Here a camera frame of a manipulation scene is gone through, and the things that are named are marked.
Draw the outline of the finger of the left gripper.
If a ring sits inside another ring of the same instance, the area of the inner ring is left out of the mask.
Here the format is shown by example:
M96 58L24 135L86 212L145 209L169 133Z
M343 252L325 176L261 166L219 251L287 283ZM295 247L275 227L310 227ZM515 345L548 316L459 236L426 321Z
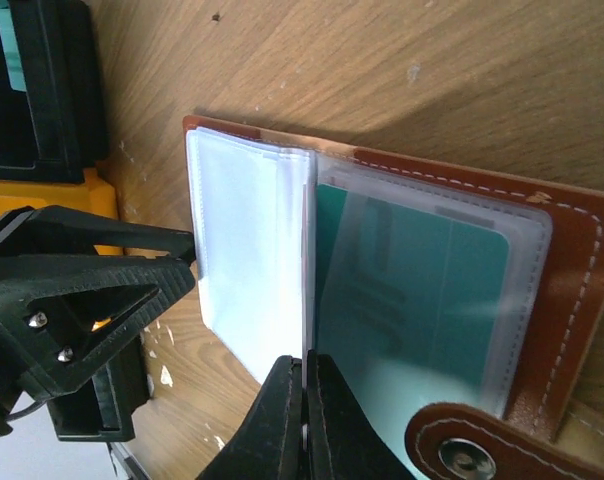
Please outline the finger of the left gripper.
M195 286L188 231L61 206L0 218L0 400L80 389Z

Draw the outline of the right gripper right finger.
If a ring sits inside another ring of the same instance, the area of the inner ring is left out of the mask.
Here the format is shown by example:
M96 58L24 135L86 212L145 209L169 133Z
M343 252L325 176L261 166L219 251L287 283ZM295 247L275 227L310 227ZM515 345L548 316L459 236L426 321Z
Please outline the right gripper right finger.
M411 479L377 435L331 356L307 357L310 479Z

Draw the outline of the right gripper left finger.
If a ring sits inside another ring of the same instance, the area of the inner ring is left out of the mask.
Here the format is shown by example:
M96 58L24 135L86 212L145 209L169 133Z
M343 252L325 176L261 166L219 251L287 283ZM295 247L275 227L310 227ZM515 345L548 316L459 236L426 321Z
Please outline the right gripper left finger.
M302 365L281 356L242 424L200 479L296 479L302 427Z

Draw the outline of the teal credit card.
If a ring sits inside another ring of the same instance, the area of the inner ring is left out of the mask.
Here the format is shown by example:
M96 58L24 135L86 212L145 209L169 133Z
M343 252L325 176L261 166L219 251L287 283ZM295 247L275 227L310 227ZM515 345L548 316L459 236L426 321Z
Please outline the teal credit card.
M511 245L477 224L322 185L317 347L404 467L424 406L499 415L511 376L503 306Z

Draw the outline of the brown leather card holder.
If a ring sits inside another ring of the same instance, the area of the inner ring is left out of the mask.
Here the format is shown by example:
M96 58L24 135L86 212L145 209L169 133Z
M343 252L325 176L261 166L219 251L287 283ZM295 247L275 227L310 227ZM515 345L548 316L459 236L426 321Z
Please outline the brown leather card holder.
M183 121L204 324L259 382L302 365L299 471L308 477L307 357L318 350L322 185L494 229L511 245L503 412L422 407L405 430L411 479L604 479L604 420L562 427L604 312L604 193L201 116Z

